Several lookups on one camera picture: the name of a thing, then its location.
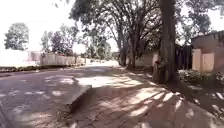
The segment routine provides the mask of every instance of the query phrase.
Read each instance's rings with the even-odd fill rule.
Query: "roof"
[[[195,40],[195,39],[197,39],[197,38],[204,37],[204,36],[216,35],[216,34],[219,34],[219,33],[224,33],[224,30],[222,30],[222,31],[210,32],[210,33],[205,34],[205,35],[196,36],[196,37],[194,37],[194,38],[191,38],[191,40]]]

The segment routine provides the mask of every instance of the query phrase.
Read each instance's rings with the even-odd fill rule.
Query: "fence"
[[[3,50],[0,51],[0,67],[27,67],[46,65],[73,65],[84,64],[85,59],[66,57],[52,53]]]

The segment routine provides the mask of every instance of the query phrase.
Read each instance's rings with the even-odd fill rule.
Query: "building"
[[[224,31],[192,39],[192,69],[201,72],[224,72]]]

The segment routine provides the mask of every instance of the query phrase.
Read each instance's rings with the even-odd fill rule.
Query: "tree trunk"
[[[161,74],[154,77],[156,80],[163,80],[162,82],[168,83],[173,80],[176,70],[175,70],[175,0],[160,0],[159,1],[160,10],[162,13],[162,43],[160,46],[160,58],[159,68],[154,74]]]
[[[122,67],[125,67],[126,66],[126,50],[125,50],[125,48],[122,48],[121,50],[120,50],[120,53],[119,53],[119,64],[120,64],[120,66],[122,66]]]
[[[136,50],[134,46],[130,47],[129,52],[129,61],[128,61],[128,69],[134,69],[135,68],[135,57],[136,57]]]

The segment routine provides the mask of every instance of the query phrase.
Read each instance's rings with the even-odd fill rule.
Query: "street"
[[[222,128],[223,122],[141,74],[111,64],[0,78],[2,109],[16,128]],[[60,116],[81,86],[93,90]]]

